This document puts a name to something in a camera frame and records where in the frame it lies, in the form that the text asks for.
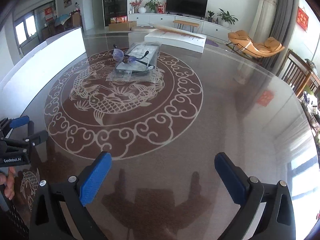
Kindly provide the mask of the person's left hand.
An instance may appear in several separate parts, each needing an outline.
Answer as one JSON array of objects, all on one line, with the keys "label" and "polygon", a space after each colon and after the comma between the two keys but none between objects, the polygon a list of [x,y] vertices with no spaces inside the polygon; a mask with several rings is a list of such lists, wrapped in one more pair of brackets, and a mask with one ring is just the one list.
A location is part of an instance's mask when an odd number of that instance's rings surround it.
[{"label": "person's left hand", "polygon": [[5,175],[1,172],[1,185],[5,185],[4,189],[4,195],[9,199],[12,200],[12,198],[15,195],[15,190],[14,190],[14,183],[15,183],[15,173],[16,170],[14,167],[9,167],[8,168],[8,174]]}]

